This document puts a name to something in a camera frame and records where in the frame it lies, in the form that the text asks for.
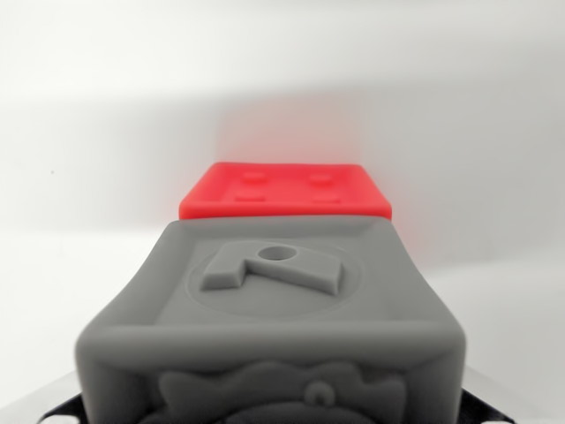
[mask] black base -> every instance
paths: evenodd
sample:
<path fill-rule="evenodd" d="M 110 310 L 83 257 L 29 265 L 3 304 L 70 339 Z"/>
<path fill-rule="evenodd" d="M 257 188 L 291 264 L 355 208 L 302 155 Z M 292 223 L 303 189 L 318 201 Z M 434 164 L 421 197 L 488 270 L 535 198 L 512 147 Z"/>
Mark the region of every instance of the black base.
<path fill-rule="evenodd" d="M 80 424 L 88 424 L 81 395 L 67 400 L 64 404 L 43 415 L 41 419 L 44 420 L 52 415 L 71 415 L 78 418 Z M 457 424 L 482 424 L 485 421 L 506 421 L 515 424 L 514 420 L 507 415 L 464 390 Z"/>

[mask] small hole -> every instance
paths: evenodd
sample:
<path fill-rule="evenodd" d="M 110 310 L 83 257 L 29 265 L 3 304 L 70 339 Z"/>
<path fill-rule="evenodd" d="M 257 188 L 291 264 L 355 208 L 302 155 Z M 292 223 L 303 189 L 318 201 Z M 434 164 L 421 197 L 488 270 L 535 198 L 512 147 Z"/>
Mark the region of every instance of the small hole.
<path fill-rule="evenodd" d="M 296 254 L 296 249 L 287 246 L 265 247 L 259 251 L 259 257 L 267 259 L 268 261 L 284 261 L 285 259 L 296 256 Z"/>

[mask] gray cube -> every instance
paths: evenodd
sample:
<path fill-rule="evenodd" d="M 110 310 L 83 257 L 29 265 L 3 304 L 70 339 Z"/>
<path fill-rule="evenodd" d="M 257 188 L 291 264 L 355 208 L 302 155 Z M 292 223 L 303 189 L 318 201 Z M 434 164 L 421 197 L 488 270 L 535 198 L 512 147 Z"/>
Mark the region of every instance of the gray cube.
<path fill-rule="evenodd" d="M 391 222 L 171 223 L 87 326 L 92 424 L 456 422 L 465 341 Z"/>

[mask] cube top face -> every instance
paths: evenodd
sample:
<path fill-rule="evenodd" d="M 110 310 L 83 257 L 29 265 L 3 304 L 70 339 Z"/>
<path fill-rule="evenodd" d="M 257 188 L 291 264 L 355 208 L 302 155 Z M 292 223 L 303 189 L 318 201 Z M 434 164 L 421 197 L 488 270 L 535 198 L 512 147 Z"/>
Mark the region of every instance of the cube top face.
<path fill-rule="evenodd" d="M 180 219 L 369 215 L 391 207 L 359 165 L 216 163 L 180 204 Z"/>
<path fill-rule="evenodd" d="M 205 369 L 245 362 L 255 348 L 270 359 L 308 360 L 322 353 L 313 347 L 316 339 L 327 343 L 323 354 L 410 367 L 441 354 L 460 332 L 390 221 L 367 216 L 172 223 L 91 330 L 121 331 L 124 337 L 114 342 L 135 338 L 131 345 L 140 349 L 157 343 L 163 349 L 186 343 L 194 352 L 201 343 L 223 346 L 214 363 L 206 354 L 183 359 L 185 367 L 193 360 Z M 230 352 L 230 344 L 245 339 L 249 350 Z M 412 353 L 399 357 L 394 345 L 411 345 Z M 145 366 L 166 362 L 164 355 L 147 357 Z"/>

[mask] red block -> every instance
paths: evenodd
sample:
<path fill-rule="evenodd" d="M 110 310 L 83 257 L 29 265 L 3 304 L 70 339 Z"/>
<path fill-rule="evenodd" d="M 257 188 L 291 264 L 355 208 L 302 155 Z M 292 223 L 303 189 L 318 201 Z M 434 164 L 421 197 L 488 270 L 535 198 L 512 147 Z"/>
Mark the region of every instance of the red block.
<path fill-rule="evenodd" d="M 180 219 L 369 215 L 392 210 L 359 165 L 215 163 L 180 204 Z"/>

